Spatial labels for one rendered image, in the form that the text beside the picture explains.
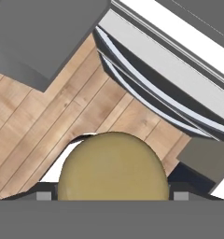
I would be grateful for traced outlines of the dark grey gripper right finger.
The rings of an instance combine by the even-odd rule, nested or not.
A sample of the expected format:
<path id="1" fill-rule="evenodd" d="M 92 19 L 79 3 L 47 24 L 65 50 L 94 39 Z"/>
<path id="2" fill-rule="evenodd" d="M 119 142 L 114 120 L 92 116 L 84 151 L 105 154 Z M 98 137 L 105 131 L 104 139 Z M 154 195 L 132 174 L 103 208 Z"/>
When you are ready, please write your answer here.
<path id="1" fill-rule="evenodd" d="M 172 201 L 220 201 L 220 198 L 199 192 L 187 183 L 171 183 L 169 199 Z"/>

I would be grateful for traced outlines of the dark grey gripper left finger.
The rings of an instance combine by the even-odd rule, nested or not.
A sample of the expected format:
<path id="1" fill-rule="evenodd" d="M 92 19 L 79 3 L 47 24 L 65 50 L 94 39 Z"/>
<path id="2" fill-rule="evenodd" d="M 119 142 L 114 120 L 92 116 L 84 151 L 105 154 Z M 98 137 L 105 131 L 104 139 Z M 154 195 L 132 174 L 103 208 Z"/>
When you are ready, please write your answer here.
<path id="1" fill-rule="evenodd" d="M 3 201 L 29 200 L 29 201 L 57 201 L 58 184 L 38 182 L 25 192 L 3 198 Z"/>

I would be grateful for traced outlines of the grey-brown counter block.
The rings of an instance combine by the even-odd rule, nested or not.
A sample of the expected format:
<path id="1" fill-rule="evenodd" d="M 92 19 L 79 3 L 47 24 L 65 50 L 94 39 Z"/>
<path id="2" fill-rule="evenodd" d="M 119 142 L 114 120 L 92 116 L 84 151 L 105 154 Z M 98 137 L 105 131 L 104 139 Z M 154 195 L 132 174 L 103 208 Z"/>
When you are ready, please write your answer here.
<path id="1" fill-rule="evenodd" d="M 224 142 L 193 137 L 177 156 L 199 174 L 215 182 L 212 193 L 224 178 Z"/>

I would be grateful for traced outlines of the grey cupboard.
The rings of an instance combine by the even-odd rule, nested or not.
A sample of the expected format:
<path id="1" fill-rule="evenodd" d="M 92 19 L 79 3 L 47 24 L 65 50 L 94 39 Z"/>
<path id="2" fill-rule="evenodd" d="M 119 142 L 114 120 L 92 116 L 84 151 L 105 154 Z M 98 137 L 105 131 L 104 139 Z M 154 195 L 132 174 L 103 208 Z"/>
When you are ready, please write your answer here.
<path id="1" fill-rule="evenodd" d="M 45 91 L 111 0 L 0 0 L 0 74 Z"/>

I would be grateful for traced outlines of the grey tall cabinet panel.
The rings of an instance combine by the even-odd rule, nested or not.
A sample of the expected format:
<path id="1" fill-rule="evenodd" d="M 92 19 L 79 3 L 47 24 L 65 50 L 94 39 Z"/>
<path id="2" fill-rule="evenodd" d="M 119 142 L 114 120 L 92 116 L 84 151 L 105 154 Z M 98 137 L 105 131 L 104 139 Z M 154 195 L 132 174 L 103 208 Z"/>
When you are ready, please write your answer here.
<path id="1" fill-rule="evenodd" d="M 224 0 L 156 0 L 224 48 Z"/>

